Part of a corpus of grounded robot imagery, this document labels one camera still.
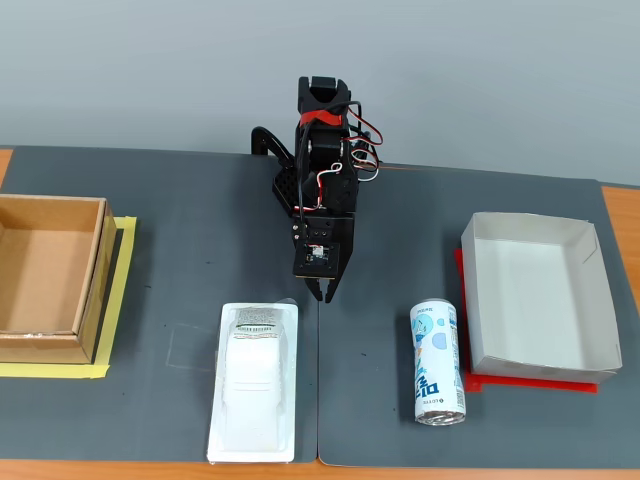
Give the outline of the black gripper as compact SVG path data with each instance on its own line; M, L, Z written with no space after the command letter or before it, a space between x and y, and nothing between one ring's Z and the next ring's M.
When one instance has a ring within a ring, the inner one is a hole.
M353 251L355 215L306 214L305 222L298 215L291 238L295 248L294 271L328 271L325 302L333 299L347 269ZM305 277L304 282L317 301L323 300L318 278Z

